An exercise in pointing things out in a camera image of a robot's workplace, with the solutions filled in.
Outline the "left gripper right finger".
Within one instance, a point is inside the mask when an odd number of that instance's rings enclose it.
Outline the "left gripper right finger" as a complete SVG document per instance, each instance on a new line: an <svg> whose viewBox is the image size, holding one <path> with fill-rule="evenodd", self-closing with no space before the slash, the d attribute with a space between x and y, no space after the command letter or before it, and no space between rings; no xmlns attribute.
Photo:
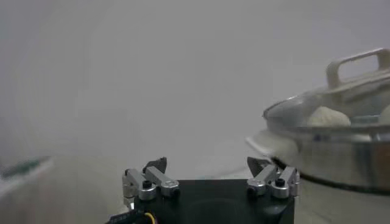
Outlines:
<svg viewBox="0 0 390 224"><path fill-rule="evenodd" d="M266 159L253 157L247 158L247 165L253 175L247 180L250 198L258 198L266 193L277 199L298 196L300 173L295 167L282 169Z"/></svg>

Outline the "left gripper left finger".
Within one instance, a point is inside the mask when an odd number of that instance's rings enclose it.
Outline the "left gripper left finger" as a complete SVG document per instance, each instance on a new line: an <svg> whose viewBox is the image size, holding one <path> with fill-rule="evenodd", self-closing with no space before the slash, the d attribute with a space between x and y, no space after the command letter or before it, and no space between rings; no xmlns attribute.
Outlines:
<svg viewBox="0 0 390 224"><path fill-rule="evenodd" d="M157 193L163 197L176 198L180 195L180 184L166 176L168 160L166 157L149 161L142 171L126 169L122 175L123 203L129 209L135 207L135 199L152 201Z"/></svg>

